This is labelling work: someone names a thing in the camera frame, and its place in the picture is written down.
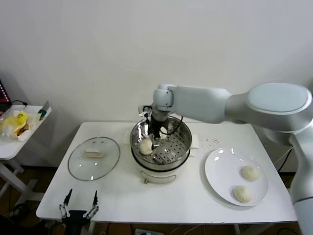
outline small white table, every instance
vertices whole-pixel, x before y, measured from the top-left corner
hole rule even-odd
[[[15,110],[23,110],[26,113],[38,113],[38,111],[42,108],[42,106],[33,106],[28,105],[27,107],[23,105],[12,105],[11,109]],[[47,111],[45,118],[51,113],[51,108]],[[37,130],[37,128],[43,123],[45,118],[39,121],[36,129],[32,132],[32,134]],[[18,177],[16,177],[17,173],[23,173],[24,169],[13,159],[17,153],[23,148],[26,142],[30,139],[31,135],[24,141],[5,141],[0,139],[0,177],[2,177],[6,184],[0,190],[0,197],[7,190],[9,185],[12,185],[19,192],[21,192],[21,196],[16,202],[17,204],[23,203],[26,200],[32,201],[40,201],[43,197],[43,193],[33,192],[33,188],[36,185],[38,180],[30,180],[28,185],[25,185]],[[10,164],[14,168],[14,172],[12,173],[8,168],[3,165],[3,162]]]
[[[59,205],[72,188],[69,210],[90,210],[97,190],[100,210],[92,219],[95,222],[239,224],[297,220],[289,193],[250,125],[187,123],[192,134],[198,135],[200,148],[196,150],[195,157],[188,158],[179,178],[164,185],[142,182],[130,146],[124,143],[126,133],[134,125],[129,122],[84,122],[36,215],[45,219],[60,219]],[[84,182],[75,179],[67,168],[71,152],[83,141],[100,136],[110,137],[119,144],[121,156],[118,164],[98,180]],[[207,154],[227,146],[252,156],[266,173],[268,193],[254,207],[239,207],[221,200],[204,179],[202,169]]]

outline plastic bag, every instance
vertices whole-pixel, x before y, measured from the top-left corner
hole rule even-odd
[[[27,139],[35,130],[40,114],[27,114],[23,110],[11,110],[0,120],[1,136],[9,140]]]

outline robotic arm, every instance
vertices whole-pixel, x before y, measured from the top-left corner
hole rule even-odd
[[[176,113],[208,123],[250,123],[262,127],[270,140],[293,145],[298,169],[291,199],[303,234],[313,234],[313,103],[308,89],[266,83],[231,95],[225,89],[161,84],[153,99],[149,129],[155,138],[167,117]]]

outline yellow package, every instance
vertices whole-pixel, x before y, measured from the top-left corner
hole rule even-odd
[[[6,118],[4,121],[4,128],[11,129],[15,136],[17,136],[19,131],[26,125],[27,118],[27,113],[25,113],[23,110],[19,111],[17,116],[10,115]]]

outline floor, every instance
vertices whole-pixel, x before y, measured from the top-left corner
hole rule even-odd
[[[55,173],[55,169],[26,169],[23,174],[18,174],[18,177],[24,182],[28,183],[30,179],[39,179],[36,184],[34,191],[45,192],[52,177]],[[285,182],[287,187],[290,186],[292,181],[291,176],[282,176],[282,180]],[[0,187],[4,185],[4,181],[0,179]],[[10,187],[7,189],[2,198],[0,198],[0,214],[9,218],[9,207],[12,209],[15,202],[19,197],[19,192],[14,188]],[[22,227],[33,227],[38,224],[41,219],[36,217],[36,208],[39,202],[27,202],[28,207],[30,208],[30,213],[27,217],[17,225]],[[94,235],[132,235],[135,229],[146,229],[149,231],[156,231],[169,235],[169,233],[175,229],[171,235],[183,235],[186,231],[193,228],[195,225],[168,225],[168,224],[116,224],[116,223],[97,223],[94,227]],[[248,228],[249,225],[241,225],[240,228],[242,231]],[[61,223],[56,223],[51,227],[51,235],[63,235],[64,227]],[[235,231],[232,225],[201,225],[188,233],[188,235],[235,235]],[[270,227],[261,235],[296,235],[301,234],[297,223],[282,223],[275,224]]]

